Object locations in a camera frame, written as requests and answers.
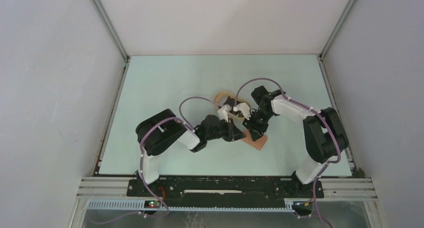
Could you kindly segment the brown leather card holder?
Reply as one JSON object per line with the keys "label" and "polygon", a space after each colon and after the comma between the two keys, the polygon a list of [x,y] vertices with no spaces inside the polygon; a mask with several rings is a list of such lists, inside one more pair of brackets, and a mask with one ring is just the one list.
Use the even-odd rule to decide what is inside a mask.
{"label": "brown leather card holder", "polygon": [[244,143],[248,144],[249,146],[259,151],[262,150],[262,148],[264,147],[265,143],[268,140],[268,136],[264,135],[263,137],[257,139],[256,141],[253,141],[253,138],[247,129],[245,129],[243,133],[245,134],[245,138],[241,139],[241,141],[243,141]]}

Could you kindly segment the beige oval card tray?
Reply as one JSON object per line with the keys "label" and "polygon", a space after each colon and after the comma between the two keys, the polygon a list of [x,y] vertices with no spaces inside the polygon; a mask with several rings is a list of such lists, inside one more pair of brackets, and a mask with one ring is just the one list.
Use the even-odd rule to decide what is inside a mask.
{"label": "beige oval card tray", "polygon": [[247,102],[247,101],[245,101],[245,100],[243,100],[243,99],[240,99],[239,97],[236,97],[236,95],[235,95],[235,94],[233,94],[233,93],[231,93],[231,92],[229,92],[229,91],[226,91],[226,90],[219,91],[219,92],[215,95],[215,97],[214,97],[213,101],[214,101],[216,104],[218,104],[218,108],[217,108],[217,110],[218,110],[221,106],[223,106],[223,105],[230,105],[230,106],[232,107],[232,110],[231,110],[231,112],[228,114],[228,119],[229,119],[229,120],[233,120],[233,121],[235,121],[235,120],[244,120],[244,117],[243,117],[243,115],[241,114],[241,112],[235,112],[235,111],[233,110],[233,107],[234,107],[235,105],[237,105],[237,104],[239,104],[239,103],[247,103],[247,104],[250,106],[250,109],[251,109],[251,105],[250,105],[250,103],[249,103],[249,102]]}

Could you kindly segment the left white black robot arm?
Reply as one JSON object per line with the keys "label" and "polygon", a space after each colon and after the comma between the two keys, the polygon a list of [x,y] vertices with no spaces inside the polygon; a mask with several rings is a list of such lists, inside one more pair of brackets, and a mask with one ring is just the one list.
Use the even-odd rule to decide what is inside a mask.
{"label": "left white black robot arm", "polygon": [[222,139],[234,142],[246,138],[236,127],[233,119],[219,111],[218,116],[210,114],[194,128],[176,117],[171,109],[165,109],[141,122],[136,128],[137,141],[141,151],[138,175],[141,178],[139,190],[146,196],[156,194],[159,178],[159,156],[178,142],[189,151],[196,153],[204,149],[208,141]]}

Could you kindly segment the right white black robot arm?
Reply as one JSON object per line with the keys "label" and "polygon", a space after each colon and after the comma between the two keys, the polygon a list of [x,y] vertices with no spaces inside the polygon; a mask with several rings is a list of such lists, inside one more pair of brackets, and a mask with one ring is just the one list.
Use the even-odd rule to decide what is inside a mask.
{"label": "right white black robot arm", "polygon": [[234,111],[243,115],[243,125],[252,141],[265,135],[269,120],[276,116],[285,116],[302,125],[307,155],[293,173],[290,188],[295,196],[305,196],[311,190],[310,183],[319,178],[330,164],[338,163],[342,151],[349,146],[337,111],[331,107],[317,111],[293,100],[281,90],[269,92],[264,86],[255,88],[251,96],[257,104],[256,109],[240,103]]}

